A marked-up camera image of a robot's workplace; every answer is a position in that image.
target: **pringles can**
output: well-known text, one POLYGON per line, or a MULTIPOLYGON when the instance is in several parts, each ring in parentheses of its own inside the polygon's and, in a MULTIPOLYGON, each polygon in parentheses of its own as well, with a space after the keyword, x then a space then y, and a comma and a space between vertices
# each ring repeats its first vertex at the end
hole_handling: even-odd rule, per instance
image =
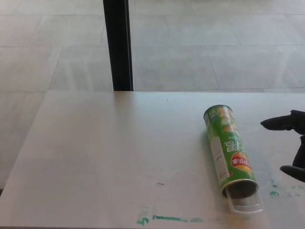
POLYGON ((250 197, 253 199, 258 192, 258 184, 236 128, 231 108, 226 105, 212 106, 205 111, 204 121, 221 194, 230 200, 250 197))

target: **green paint stain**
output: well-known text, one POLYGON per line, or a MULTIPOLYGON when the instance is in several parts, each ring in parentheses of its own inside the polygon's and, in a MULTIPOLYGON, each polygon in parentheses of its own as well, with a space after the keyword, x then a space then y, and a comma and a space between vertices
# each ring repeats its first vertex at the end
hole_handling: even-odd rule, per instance
POLYGON ((269 192, 269 195, 271 196, 271 198, 279 197, 278 193, 275 191, 269 192))
POLYGON ((187 219, 182 219, 179 217, 156 216, 156 215, 153 215, 152 219, 164 219, 164 220, 178 221, 178 222, 184 222, 184 223, 187 223, 187 221, 188 221, 187 219))
POLYGON ((204 220, 201 219, 201 218, 192 218, 190 220, 190 222, 192 222, 192 223, 201 223, 201 222, 204 222, 204 220))
POLYGON ((142 220, 138 220, 137 224, 140 224, 140 225, 144 226, 145 222, 146 223, 149 222, 149 220, 146 217, 142 218, 142 220))

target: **white table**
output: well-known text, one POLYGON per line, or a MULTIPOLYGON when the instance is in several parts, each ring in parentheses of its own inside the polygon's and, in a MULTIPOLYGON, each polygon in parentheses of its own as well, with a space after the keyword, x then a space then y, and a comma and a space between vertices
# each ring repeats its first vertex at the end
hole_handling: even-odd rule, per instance
POLYGON ((291 109, 305 110, 305 94, 48 92, 0 197, 0 227, 303 229, 305 184, 278 169, 299 136, 259 125, 291 109), (233 109, 260 215, 232 216, 220 196, 203 122, 214 104, 233 109))

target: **floor tile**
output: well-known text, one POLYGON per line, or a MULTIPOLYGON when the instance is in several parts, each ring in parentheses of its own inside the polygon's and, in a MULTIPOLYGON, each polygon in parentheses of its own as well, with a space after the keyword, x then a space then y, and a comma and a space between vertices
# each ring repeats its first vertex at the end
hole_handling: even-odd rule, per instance
POLYGON ((246 0, 253 14, 304 14, 299 0, 246 0))
POLYGON ((136 0, 137 15, 192 15, 190 0, 136 0))
POLYGON ((305 15, 286 15, 286 18, 305 39, 305 15))
POLYGON ((217 89, 208 52, 201 47, 135 48, 136 91, 217 89))
POLYGON ((71 15, 79 0, 23 0, 15 14, 20 15, 71 15))
POLYGON ((239 44, 223 16, 169 16, 167 22, 170 45, 239 44))
POLYGON ((303 87, 276 46, 209 46, 220 88, 303 87))
POLYGON ((191 0, 196 14, 201 15, 248 15, 252 11, 245 0, 191 0))
POLYGON ((14 167, 15 162, 1 162, 0 161, 0 188, 3 189, 5 187, 6 181, 10 176, 10 172, 14 167))
POLYGON ((41 16, 0 16, 0 46, 27 46, 41 16))
POLYGON ((241 44, 300 44, 305 40, 283 15, 229 17, 241 44))
POLYGON ((0 15, 12 15, 22 0, 0 0, 0 15))
POLYGON ((104 20, 100 16, 44 16, 32 46, 99 46, 104 20))
POLYGON ((266 88, 264 92, 267 93, 305 93, 305 88, 266 88))
POLYGON ((0 48, 0 92, 48 90, 61 48, 0 48))
POLYGON ((80 0, 76 13, 78 15, 100 15, 104 16, 104 5, 102 0, 80 0))
POLYGON ((203 90, 203 92, 216 92, 216 93, 262 93, 263 88, 248 88, 248 89, 216 89, 216 90, 203 90))
POLYGON ((108 47, 64 48, 50 89, 113 91, 108 47))
POLYGON ((166 46, 168 27, 164 16, 135 16, 131 19, 131 43, 137 46, 166 46))
POLYGON ((0 165, 17 159, 43 99, 44 93, 0 93, 0 165))
POLYGON ((278 49, 305 86, 305 45, 278 45, 278 49))

